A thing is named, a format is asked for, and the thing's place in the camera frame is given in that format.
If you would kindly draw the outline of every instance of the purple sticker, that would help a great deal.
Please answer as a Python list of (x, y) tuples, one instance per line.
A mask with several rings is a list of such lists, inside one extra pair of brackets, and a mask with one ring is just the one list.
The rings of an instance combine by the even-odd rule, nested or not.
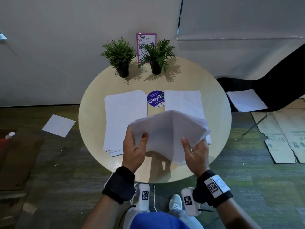
[(147, 102), (155, 107), (160, 108), (165, 105), (164, 102), (164, 92), (162, 91), (153, 91), (147, 95)]

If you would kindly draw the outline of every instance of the black plant pot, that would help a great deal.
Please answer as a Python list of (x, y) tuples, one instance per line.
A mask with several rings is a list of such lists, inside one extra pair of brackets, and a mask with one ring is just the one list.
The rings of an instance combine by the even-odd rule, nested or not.
[(162, 66), (159, 66), (158, 62), (150, 62), (150, 67), (152, 68), (152, 73), (158, 75), (162, 71)]
[(129, 75), (128, 66), (124, 67), (122, 70), (119, 70), (119, 69), (116, 69), (116, 70), (117, 70), (119, 76), (122, 78), (126, 78)]

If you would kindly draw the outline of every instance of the pink picture frame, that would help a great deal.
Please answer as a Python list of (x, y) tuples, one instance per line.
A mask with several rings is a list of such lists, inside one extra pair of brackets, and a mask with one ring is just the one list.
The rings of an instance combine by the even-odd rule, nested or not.
[(143, 49), (143, 44), (154, 43), (155, 45), (157, 45), (157, 34), (137, 33), (136, 37), (137, 37), (137, 56), (138, 56), (138, 62), (140, 62), (140, 58), (145, 54), (146, 51), (145, 49)]

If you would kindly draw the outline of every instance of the wooden tabletop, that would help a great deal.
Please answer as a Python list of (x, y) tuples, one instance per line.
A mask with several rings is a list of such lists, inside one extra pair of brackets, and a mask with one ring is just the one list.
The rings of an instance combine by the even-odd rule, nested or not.
[[(112, 158), (103, 150), (106, 130), (104, 99), (107, 95), (139, 89), (146, 94), (154, 90), (200, 90), (204, 114), (211, 130), (209, 163), (214, 161), (226, 144), (231, 129), (231, 109), (220, 84), (205, 69), (187, 59), (169, 59), (169, 64), (167, 73), (162, 71), (160, 75), (153, 75), (150, 64), (138, 68), (134, 59), (129, 65), (127, 78), (119, 77), (116, 70), (109, 66), (87, 88), (79, 108), (79, 129), (92, 156), (110, 171), (114, 172), (121, 166), (123, 155)], [(154, 108), (148, 105), (149, 116), (163, 111), (164, 107)], [(135, 180), (144, 183), (164, 183), (191, 175), (185, 163), (179, 166), (156, 152), (147, 152), (144, 163), (135, 173)]]

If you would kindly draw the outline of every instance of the light gray pants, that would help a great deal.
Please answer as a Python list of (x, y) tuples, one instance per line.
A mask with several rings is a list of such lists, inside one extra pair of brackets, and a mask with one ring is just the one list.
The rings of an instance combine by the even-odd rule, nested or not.
[[(144, 212), (136, 211), (134, 208), (130, 208), (128, 210), (128, 212), (126, 213), (123, 229), (129, 229), (132, 224), (132, 220), (139, 213), (144, 213)], [(198, 222), (198, 220), (195, 217), (188, 216), (186, 214), (185, 210), (173, 209), (173, 210), (170, 210), (168, 212), (168, 214), (180, 219), (190, 229), (204, 229), (203, 226), (200, 224), (200, 222)]]

